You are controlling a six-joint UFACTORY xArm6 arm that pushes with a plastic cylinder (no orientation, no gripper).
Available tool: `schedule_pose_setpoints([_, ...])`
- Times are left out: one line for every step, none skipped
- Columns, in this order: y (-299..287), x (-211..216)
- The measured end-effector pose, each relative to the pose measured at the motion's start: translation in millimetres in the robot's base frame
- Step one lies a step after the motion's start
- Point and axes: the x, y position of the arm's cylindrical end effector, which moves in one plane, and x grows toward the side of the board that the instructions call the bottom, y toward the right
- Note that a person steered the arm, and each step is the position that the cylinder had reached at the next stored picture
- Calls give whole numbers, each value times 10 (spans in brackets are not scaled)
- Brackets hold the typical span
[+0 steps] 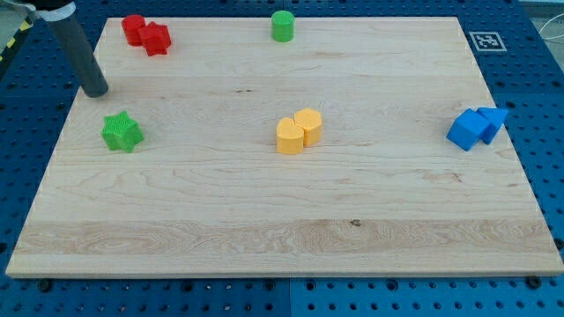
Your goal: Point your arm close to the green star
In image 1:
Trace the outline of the grey cylindrical robot arm rod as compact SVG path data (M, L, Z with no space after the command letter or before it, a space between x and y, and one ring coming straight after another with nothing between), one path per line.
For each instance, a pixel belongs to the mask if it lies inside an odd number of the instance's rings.
M36 18L46 22L74 70L84 93L98 98L108 91L108 83L77 18L74 1L27 1Z

